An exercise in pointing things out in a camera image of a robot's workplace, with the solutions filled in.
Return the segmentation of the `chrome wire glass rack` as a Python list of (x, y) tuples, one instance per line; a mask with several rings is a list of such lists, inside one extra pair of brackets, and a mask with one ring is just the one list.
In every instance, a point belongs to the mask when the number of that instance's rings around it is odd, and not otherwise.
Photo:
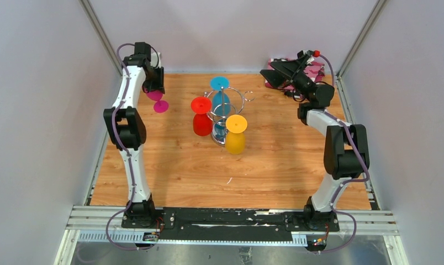
[[(235, 103), (232, 103), (228, 92), (234, 92), (239, 96), (241, 106), (237, 107)], [(222, 88), (219, 91), (212, 90), (210, 92), (204, 92), (203, 96), (208, 98), (211, 102), (211, 107), (206, 113), (207, 117), (212, 122), (212, 131), (210, 136), (212, 140), (219, 146), (225, 146), (226, 135), (228, 130), (226, 128), (226, 120), (231, 115), (240, 115), (245, 104), (252, 102), (256, 98), (247, 98), (247, 95), (252, 95), (253, 91), (241, 92), (239, 89), (233, 87)]]

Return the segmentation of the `red plastic wine glass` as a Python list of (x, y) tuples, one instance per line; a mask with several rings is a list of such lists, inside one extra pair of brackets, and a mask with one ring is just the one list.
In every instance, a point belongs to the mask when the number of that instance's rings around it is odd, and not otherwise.
[(198, 136), (207, 136), (212, 132), (212, 120), (207, 113), (211, 110), (212, 103), (206, 97), (196, 97), (191, 102), (191, 109), (195, 112), (193, 118), (193, 131)]

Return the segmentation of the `pink plastic wine glass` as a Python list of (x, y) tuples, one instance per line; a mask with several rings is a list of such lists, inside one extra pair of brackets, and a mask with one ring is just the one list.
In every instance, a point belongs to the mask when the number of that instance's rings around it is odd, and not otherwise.
[(148, 92), (146, 95), (150, 100), (154, 101), (153, 109), (156, 113), (164, 113), (168, 110), (169, 103), (162, 99), (163, 93), (161, 91)]

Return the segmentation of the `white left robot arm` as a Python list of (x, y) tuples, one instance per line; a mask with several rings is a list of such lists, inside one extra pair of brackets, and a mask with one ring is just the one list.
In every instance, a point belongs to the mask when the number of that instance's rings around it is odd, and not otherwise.
[(112, 107), (103, 111), (109, 138), (124, 162), (128, 184), (123, 228), (147, 229), (159, 220), (144, 167), (146, 128), (137, 110), (142, 85), (153, 70), (151, 58), (146, 55), (124, 58), (118, 96)]

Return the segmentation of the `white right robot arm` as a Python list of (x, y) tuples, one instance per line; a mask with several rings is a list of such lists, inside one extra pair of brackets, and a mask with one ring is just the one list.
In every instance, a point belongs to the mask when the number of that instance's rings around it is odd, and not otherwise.
[(289, 220), (303, 223), (309, 230), (328, 227), (336, 215), (336, 202), (349, 183), (360, 182), (359, 176), (369, 167), (366, 128), (349, 124), (332, 115), (327, 108), (335, 94), (333, 85), (315, 81), (306, 73), (308, 57), (296, 60), (275, 59), (261, 75), (273, 88), (292, 86), (299, 103), (298, 119), (316, 129), (325, 138), (323, 164), (326, 171), (318, 190), (309, 197), (303, 213)]

